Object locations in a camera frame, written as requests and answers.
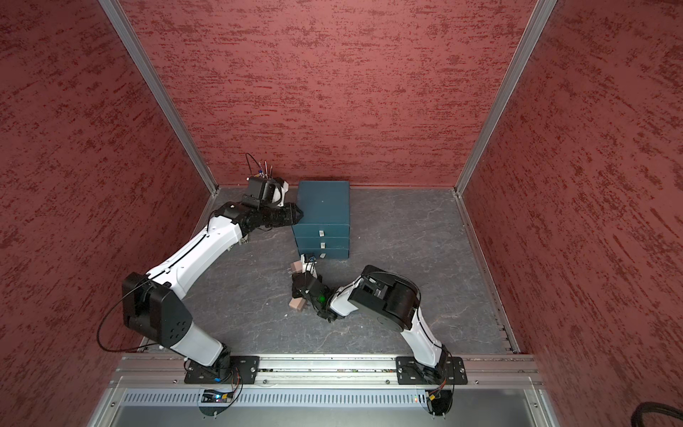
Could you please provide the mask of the teal drawer cabinet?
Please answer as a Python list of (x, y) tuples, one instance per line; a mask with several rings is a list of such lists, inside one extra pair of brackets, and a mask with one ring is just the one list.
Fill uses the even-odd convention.
[(298, 208), (304, 216), (292, 227), (299, 254), (318, 259), (350, 256), (350, 183), (301, 181)]

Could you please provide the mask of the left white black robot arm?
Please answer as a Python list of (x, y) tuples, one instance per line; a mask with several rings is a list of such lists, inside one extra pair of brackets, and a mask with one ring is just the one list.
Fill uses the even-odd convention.
[(193, 320), (183, 303), (197, 279), (225, 252), (260, 228), (292, 226), (303, 218), (294, 203), (246, 206), (227, 203), (178, 252), (145, 274), (132, 273), (122, 286), (124, 325), (206, 369), (212, 383), (231, 376), (227, 345)]

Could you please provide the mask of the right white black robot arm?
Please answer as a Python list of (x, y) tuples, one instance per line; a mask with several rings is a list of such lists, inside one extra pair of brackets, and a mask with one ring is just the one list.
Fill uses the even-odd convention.
[(422, 295), (412, 280), (368, 265), (352, 283), (332, 289), (307, 265), (292, 275), (292, 297), (302, 298), (329, 323), (357, 311), (377, 320), (401, 334), (421, 379), (438, 385), (448, 381), (450, 353), (424, 320)]

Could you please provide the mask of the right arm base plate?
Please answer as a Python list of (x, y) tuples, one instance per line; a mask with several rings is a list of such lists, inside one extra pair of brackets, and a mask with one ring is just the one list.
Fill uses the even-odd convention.
[(468, 381), (464, 361), (446, 356), (435, 368), (423, 366), (413, 357), (396, 357), (396, 371), (400, 385), (466, 385)]

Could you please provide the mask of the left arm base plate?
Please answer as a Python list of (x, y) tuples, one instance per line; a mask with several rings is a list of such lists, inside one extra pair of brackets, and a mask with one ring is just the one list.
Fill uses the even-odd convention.
[(190, 359), (185, 366), (185, 384), (231, 385), (255, 383), (261, 358), (258, 356), (226, 356), (206, 367)]

